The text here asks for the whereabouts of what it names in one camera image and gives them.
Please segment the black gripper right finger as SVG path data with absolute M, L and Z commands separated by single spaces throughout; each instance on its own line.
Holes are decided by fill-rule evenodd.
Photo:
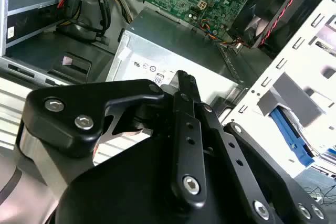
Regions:
M 237 223 L 329 223 L 313 198 L 238 124 L 221 126 L 212 108 L 202 103 L 196 80 L 187 77 L 191 97 L 209 133 L 215 155 L 233 181 L 243 219 Z

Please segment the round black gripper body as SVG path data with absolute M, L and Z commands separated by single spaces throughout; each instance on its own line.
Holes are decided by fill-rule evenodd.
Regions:
M 144 140 L 77 177 L 63 194 L 56 223 L 251 223 L 217 158 L 202 154 L 207 199 L 198 210 L 173 196 L 173 138 Z

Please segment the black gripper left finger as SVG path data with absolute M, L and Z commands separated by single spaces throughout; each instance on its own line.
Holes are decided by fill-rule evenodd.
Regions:
M 172 194 L 185 208 L 201 208 L 207 196 L 202 133 L 188 76 L 176 73 L 174 94 L 147 79 L 34 90 L 18 147 L 60 197 L 81 174 L 121 152 L 172 137 Z

